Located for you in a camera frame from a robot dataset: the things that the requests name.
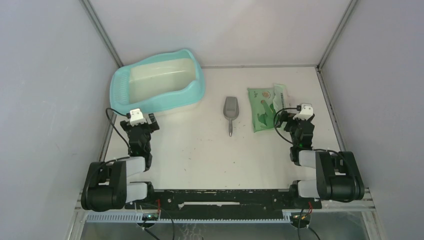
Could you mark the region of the green cat litter bag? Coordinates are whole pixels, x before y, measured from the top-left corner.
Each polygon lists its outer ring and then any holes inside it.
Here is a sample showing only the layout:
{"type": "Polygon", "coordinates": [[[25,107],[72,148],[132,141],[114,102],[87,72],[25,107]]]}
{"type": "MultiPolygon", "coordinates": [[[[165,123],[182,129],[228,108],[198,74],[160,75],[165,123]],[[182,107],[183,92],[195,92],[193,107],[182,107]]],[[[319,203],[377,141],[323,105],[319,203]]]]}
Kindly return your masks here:
{"type": "Polygon", "coordinates": [[[269,88],[248,88],[253,132],[274,128],[274,116],[281,109],[289,108],[287,87],[274,84],[269,88]]]}

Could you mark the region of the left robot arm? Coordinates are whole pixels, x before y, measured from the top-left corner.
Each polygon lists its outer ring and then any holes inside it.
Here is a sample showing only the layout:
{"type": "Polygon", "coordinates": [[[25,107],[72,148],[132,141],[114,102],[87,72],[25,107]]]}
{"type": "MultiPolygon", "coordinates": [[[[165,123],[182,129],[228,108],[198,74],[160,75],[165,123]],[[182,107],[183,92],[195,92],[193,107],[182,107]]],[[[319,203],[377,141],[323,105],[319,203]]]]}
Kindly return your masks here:
{"type": "Polygon", "coordinates": [[[150,182],[129,180],[131,176],[148,171],[152,165],[151,134],[160,128],[156,117],[153,113],[140,119],[132,116],[120,125],[128,136],[130,154],[89,165],[81,194],[84,210],[119,210],[133,201],[149,209],[156,203],[157,196],[150,182]]]}

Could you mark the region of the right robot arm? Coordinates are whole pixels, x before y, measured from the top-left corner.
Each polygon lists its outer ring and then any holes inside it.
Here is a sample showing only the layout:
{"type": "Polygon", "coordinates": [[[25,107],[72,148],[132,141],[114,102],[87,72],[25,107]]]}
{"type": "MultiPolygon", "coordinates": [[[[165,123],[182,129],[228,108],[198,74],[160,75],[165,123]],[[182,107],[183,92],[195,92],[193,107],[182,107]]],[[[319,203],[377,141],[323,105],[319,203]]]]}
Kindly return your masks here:
{"type": "Polygon", "coordinates": [[[351,151],[335,151],[314,148],[312,140],[315,125],[313,117],[299,119],[287,109],[279,110],[273,117],[273,127],[280,127],[290,135],[283,138],[291,144],[290,160],[299,167],[315,170],[315,179],[298,180],[297,188],[289,194],[289,203],[302,208],[309,199],[332,200],[349,203],[361,200],[365,187],[354,154],[351,151]]]}

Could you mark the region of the teal plastic litter box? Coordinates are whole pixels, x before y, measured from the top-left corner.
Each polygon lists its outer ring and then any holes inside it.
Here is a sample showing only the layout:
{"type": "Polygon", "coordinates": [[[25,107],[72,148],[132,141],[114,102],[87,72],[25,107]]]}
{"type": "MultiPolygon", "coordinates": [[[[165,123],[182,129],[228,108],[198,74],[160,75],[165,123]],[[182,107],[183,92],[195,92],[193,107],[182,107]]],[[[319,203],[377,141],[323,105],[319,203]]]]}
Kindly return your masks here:
{"type": "Polygon", "coordinates": [[[152,55],[115,71],[109,88],[110,106],[127,114],[160,113],[198,103],[205,77],[188,49],[152,55]]]}

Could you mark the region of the black mounting base bar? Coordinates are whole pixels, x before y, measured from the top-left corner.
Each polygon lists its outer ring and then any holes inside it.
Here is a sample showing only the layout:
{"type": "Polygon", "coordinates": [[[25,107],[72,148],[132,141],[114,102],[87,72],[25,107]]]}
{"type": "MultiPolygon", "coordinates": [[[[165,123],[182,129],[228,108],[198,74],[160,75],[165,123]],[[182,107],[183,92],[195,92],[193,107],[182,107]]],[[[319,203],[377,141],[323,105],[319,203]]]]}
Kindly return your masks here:
{"type": "Polygon", "coordinates": [[[125,209],[137,206],[174,220],[273,220],[284,211],[320,210],[322,203],[300,198],[288,189],[154,190],[146,199],[135,200],[125,209]]]}

